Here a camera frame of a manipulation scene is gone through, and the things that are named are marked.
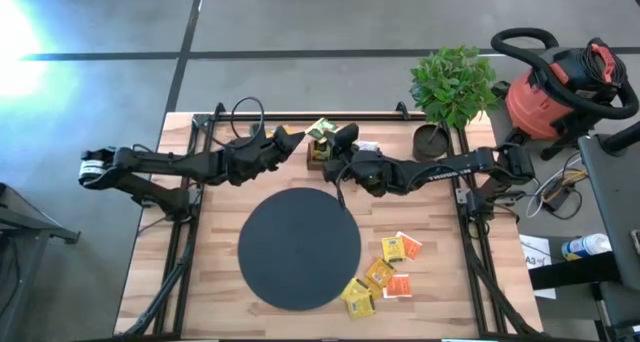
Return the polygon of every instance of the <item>green plant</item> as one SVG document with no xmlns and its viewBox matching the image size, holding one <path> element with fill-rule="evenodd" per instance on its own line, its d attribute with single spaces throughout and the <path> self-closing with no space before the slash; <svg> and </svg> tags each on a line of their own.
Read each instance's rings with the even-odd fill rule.
<svg viewBox="0 0 640 342">
<path fill-rule="evenodd" d="M 496 79 L 489 59 L 478 49 L 442 47 L 411 69 L 411 94 L 427 122 L 464 128 L 478 112 L 497 106 L 490 82 Z"/>
</svg>

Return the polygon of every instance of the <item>potted plant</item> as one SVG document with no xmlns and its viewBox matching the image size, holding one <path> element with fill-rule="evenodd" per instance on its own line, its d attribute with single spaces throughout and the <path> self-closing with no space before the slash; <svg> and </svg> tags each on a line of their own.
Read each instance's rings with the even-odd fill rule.
<svg viewBox="0 0 640 342">
<path fill-rule="evenodd" d="M 442 47 L 411 69 L 409 92 L 427 123 L 413 135 L 413 156 L 418 161 L 446 153 L 450 138 L 443 126 L 463 129 L 479 112 L 497 106 L 491 93 L 495 71 L 478 49 Z"/>
</svg>

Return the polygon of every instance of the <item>plastic bottle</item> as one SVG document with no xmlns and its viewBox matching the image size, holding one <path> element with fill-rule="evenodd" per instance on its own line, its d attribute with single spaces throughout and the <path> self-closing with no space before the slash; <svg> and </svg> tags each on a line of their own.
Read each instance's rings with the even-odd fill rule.
<svg viewBox="0 0 640 342">
<path fill-rule="evenodd" d="M 562 244 L 562 255 L 567 261 L 610 251 L 609 237 L 602 233 L 595 233 Z"/>
</svg>

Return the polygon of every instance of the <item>plant pot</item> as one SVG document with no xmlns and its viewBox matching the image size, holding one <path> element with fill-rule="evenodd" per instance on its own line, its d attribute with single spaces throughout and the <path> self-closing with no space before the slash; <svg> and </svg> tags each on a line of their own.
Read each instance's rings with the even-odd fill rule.
<svg viewBox="0 0 640 342">
<path fill-rule="evenodd" d="M 413 158 L 426 162 L 442 156 L 449 150 L 451 139 L 440 126 L 426 124 L 413 133 Z"/>
</svg>

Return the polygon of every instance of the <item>white paper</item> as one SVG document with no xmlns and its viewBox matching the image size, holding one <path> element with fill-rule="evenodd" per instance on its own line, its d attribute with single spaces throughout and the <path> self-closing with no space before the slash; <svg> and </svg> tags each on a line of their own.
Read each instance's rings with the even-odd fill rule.
<svg viewBox="0 0 640 342">
<path fill-rule="evenodd" d="M 527 269 L 538 268 L 551 264 L 551 257 L 549 256 L 549 241 L 545 238 L 531 237 L 520 235 L 520 242 L 522 242 L 522 250 L 527 261 Z M 539 291 L 533 291 L 533 294 L 537 297 L 556 299 L 555 288 L 549 288 Z"/>
</svg>

